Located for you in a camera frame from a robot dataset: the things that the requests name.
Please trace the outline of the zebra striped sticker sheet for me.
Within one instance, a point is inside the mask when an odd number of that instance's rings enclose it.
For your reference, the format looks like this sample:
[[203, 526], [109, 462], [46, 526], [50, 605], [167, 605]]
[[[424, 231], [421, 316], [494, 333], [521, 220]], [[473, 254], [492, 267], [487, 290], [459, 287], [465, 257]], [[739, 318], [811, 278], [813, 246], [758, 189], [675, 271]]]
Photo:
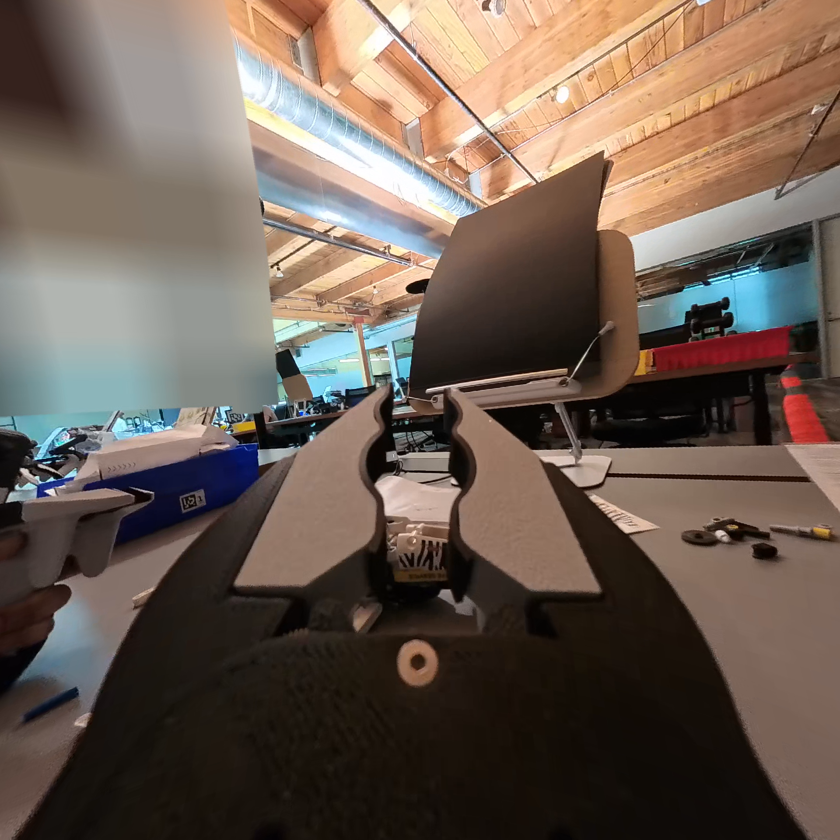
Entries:
[[627, 535], [633, 536], [658, 530], [658, 525], [621, 509], [594, 493], [588, 493], [587, 497], [613, 524]]

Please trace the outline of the orange traffic cone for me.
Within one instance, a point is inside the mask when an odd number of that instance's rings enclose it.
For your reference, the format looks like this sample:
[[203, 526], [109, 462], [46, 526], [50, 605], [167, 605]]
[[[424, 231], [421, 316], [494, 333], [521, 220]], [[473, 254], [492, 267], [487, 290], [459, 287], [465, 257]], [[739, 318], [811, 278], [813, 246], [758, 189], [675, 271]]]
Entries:
[[784, 392], [782, 408], [784, 420], [794, 445], [824, 445], [832, 443], [810, 396], [805, 391], [802, 379], [792, 369], [786, 369], [780, 376]]

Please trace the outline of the silver air duct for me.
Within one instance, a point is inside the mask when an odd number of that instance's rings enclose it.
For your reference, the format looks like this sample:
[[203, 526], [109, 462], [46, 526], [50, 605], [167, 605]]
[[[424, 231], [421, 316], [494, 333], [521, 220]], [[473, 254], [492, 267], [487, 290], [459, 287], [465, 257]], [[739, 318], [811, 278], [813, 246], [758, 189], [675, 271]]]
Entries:
[[451, 224], [485, 206], [251, 39], [231, 35], [246, 114], [260, 127]]

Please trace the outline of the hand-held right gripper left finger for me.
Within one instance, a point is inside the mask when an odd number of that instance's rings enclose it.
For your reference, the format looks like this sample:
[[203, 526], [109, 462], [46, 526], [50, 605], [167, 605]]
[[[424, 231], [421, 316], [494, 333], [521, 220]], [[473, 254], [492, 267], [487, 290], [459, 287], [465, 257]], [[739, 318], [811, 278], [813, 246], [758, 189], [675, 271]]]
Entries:
[[364, 599], [385, 560], [390, 386], [368, 395], [292, 458], [238, 572], [241, 595]]

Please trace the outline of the black office chair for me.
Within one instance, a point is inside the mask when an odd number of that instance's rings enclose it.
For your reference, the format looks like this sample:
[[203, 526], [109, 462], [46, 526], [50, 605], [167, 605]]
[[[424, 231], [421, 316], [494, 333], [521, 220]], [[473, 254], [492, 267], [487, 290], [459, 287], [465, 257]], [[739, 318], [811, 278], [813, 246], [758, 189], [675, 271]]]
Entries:
[[707, 409], [696, 402], [620, 405], [595, 410], [591, 436], [620, 448], [689, 442], [707, 433]]

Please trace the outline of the white paper bag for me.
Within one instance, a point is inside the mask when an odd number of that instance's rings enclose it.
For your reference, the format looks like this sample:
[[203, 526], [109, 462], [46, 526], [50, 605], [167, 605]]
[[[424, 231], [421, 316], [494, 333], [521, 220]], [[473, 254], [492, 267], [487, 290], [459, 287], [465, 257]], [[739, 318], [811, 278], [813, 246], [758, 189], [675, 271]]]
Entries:
[[396, 476], [384, 476], [375, 483], [387, 518], [410, 522], [448, 525], [460, 489], [448, 481], [423, 484]]

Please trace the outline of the grey rounded panel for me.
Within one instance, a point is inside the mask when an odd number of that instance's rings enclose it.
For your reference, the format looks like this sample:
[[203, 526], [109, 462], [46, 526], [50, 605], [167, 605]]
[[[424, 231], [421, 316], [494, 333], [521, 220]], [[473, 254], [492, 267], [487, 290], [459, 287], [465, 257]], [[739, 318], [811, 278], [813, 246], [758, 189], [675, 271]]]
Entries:
[[601, 372], [595, 396], [620, 391], [635, 376], [639, 359], [636, 270], [629, 237], [611, 229], [597, 232], [600, 317], [613, 324], [601, 345]]

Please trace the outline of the silver monitor stand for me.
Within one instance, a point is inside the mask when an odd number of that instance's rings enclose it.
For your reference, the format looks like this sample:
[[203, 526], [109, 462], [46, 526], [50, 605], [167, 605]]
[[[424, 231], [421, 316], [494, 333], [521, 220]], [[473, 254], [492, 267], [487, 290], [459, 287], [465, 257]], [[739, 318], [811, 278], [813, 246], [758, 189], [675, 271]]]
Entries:
[[574, 430], [569, 411], [564, 399], [577, 396], [581, 392], [581, 383], [576, 375], [583, 362], [596, 343], [615, 328], [608, 320], [601, 327], [594, 339], [587, 346], [572, 371], [533, 372], [493, 377], [484, 380], [466, 381], [447, 385], [434, 385], [427, 389], [428, 401], [440, 408], [444, 404], [444, 395], [459, 392], [474, 404], [483, 408], [512, 407], [517, 405], [546, 403], [553, 399], [553, 408], [558, 414], [563, 429], [570, 440], [570, 454], [563, 456], [554, 464], [558, 466], [573, 483], [582, 489], [600, 486], [606, 479], [612, 460], [606, 456], [584, 455], [578, 434]]

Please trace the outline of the black and yellow lego assembly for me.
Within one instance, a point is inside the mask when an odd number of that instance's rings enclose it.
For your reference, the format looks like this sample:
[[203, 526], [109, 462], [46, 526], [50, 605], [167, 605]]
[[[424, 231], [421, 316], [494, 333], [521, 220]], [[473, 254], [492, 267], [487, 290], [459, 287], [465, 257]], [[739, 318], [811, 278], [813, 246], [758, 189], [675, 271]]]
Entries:
[[728, 540], [734, 542], [740, 542], [743, 539], [756, 539], [759, 541], [772, 539], [769, 531], [762, 530], [757, 526], [735, 518], [712, 518], [704, 525], [703, 529], [712, 534], [725, 532], [728, 535]]

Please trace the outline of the black board on stand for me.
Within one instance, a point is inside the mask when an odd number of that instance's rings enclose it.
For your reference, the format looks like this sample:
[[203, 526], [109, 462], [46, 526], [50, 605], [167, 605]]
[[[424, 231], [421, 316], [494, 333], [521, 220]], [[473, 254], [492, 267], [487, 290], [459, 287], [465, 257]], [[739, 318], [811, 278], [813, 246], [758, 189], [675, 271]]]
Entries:
[[416, 315], [411, 399], [572, 372], [603, 323], [597, 224], [611, 167], [596, 152], [459, 219]]

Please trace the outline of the white paper sheet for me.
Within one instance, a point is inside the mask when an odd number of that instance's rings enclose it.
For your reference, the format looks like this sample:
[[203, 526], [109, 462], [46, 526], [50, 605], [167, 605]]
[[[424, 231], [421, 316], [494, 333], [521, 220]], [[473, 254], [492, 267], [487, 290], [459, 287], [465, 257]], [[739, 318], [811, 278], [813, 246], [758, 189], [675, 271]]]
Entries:
[[839, 511], [839, 443], [786, 444], [785, 448]]

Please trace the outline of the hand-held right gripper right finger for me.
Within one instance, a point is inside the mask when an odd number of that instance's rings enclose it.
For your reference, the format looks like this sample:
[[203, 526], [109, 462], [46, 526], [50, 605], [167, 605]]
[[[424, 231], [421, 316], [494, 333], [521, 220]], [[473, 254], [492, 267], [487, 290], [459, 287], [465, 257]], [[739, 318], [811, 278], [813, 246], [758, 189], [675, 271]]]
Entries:
[[460, 486], [449, 528], [454, 592], [482, 623], [537, 606], [600, 600], [603, 590], [552, 479], [564, 476], [467, 395], [444, 397], [450, 468]]

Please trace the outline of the black dumbbell rack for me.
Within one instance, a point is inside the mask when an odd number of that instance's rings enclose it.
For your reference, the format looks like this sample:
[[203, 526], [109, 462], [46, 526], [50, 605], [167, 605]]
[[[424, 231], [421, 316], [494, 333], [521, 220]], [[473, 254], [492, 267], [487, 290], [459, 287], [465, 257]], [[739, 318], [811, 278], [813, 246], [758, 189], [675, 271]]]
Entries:
[[689, 341], [723, 338], [733, 328], [734, 316], [729, 297], [706, 304], [693, 304], [686, 311]]

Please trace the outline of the blue storage box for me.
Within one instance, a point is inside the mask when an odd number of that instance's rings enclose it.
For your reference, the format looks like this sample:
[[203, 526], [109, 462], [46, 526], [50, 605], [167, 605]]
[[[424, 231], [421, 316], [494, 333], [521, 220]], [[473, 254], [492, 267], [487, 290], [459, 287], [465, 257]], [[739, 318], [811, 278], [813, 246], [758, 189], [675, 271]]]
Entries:
[[[116, 543], [121, 544], [223, 508], [236, 501], [258, 476], [258, 446], [239, 444], [215, 454], [92, 482], [84, 490], [126, 491], [133, 487], [154, 493], [150, 505], [122, 520], [116, 538]], [[60, 496], [56, 491], [71, 480], [41, 484], [36, 497]]]

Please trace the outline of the lego plane model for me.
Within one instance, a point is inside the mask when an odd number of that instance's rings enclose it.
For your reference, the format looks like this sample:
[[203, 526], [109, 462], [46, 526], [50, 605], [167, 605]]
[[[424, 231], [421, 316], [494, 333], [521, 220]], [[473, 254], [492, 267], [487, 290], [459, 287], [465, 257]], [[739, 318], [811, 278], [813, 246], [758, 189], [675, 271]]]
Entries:
[[391, 601], [417, 604], [449, 588], [447, 524], [389, 516], [385, 534]]

